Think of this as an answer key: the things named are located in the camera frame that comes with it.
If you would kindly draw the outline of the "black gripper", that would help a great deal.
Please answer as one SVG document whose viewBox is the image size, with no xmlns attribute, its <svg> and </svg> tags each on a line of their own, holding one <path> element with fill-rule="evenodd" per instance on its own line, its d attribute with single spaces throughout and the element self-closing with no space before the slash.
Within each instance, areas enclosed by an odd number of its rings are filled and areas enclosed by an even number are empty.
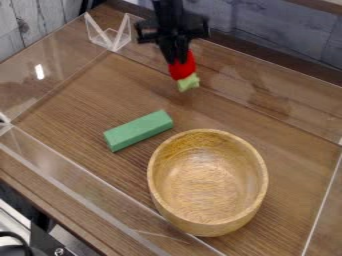
<svg viewBox="0 0 342 256">
<path fill-rule="evenodd" d="M 210 36 L 208 18 L 195 13 L 184 13 L 179 24 L 171 21 L 160 24 L 156 17 L 140 20 L 135 23 L 135 30 L 139 44 L 158 42 L 168 64 L 175 62 L 175 57 L 182 64 L 187 62 L 188 39 Z M 176 36 L 175 42 L 167 36 Z"/>
</svg>

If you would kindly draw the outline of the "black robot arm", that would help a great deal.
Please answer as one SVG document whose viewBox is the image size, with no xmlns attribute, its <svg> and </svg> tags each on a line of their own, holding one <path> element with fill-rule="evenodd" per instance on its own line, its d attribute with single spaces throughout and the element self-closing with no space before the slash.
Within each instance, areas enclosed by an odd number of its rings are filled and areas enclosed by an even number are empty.
<svg viewBox="0 0 342 256">
<path fill-rule="evenodd" d="M 210 37 L 208 18 L 187 11 L 182 0 L 152 0 L 154 16 L 135 23 L 138 43 L 155 43 L 168 64 L 184 64 L 190 43 Z"/>
</svg>

